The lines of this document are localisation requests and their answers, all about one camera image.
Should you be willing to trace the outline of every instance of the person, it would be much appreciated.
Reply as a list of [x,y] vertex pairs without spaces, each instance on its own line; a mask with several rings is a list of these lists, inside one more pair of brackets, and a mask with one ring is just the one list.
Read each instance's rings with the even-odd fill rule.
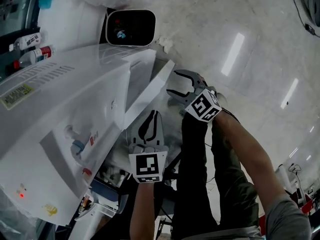
[[[286,194],[266,151],[225,111],[221,111],[212,121],[211,150],[221,212],[220,223],[217,224],[211,213],[206,189],[207,128],[207,123],[198,121],[188,113],[182,120],[182,158],[176,183],[172,239],[263,239],[258,229],[257,195],[266,215],[266,239],[310,239],[308,217]],[[254,185],[248,182],[240,162]],[[152,240],[154,220],[154,184],[139,184],[130,220],[130,239]]]

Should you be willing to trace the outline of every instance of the plastic bottle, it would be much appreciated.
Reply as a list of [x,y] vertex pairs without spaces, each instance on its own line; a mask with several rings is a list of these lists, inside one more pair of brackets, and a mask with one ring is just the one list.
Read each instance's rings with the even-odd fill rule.
[[45,46],[39,49],[31,50],[24,55],[19,60],[14,61],[14,68],[17,70],[19,68],[25,68],[33,65],[37,62],[43,61],[54,55],[56,49],[53,45]]
[[41,42],[44,42],[46,40],[46,35],[46,32],[42,32],[19,37],[17,40],[15,40],[14,43],[9,45],[9,51],[21,51],[30,47],[34,47],[36,45],[40,45]]

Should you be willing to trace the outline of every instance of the black and white marker cube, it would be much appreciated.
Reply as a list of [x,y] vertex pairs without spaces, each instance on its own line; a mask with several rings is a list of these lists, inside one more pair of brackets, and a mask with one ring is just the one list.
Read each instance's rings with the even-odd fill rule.
[[162,181],[167,154],[167,151],[129,154],[134,179],[138,183]]
[[204,89],[185,110],[200,121],[210,122],[222,108],[214,91]]

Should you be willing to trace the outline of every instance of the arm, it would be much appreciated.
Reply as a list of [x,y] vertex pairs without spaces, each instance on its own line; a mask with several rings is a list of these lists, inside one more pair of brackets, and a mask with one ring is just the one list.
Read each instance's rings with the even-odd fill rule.
[[154,183],[138,186],[130,222],[132,240],[152,240],[155,233]]
[[215,120],[251,177],[263,209],[267,211],[277,197],[286,193],[276,177],[268,154],[257,140],[229,114],[222,111]]

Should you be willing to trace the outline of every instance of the tiled floor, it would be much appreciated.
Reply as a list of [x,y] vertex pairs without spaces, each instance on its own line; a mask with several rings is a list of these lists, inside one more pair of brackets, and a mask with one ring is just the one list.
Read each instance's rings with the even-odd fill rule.
[[[302,20],[309,23],[296,1]],[[158,35],[173,41],[169,56],[225,95],[229,110],[265,148],[275,169],[317,132],[310,130],[319,127],[320,38],[304,30],[293,0],[162,0],[151,9],[158,19]],[[236,46],[237,56],[229,56]],[[226,61],[235,56],[227,67]],[[187,91],[187,84],[172,75],[169,87]],[[179,137],[174,131],[179,131],[178,116],[164,109],[167,99],[164,93],[157,101],[165,132]],[[319,150],[317,142],[309,141],[292,159],[300,157],[302,170],[316,166],[318,172]],[[214,170],[211,160],[208,170]],[[209,194],[214,215],[219,213],[217,197],[215,191]]]

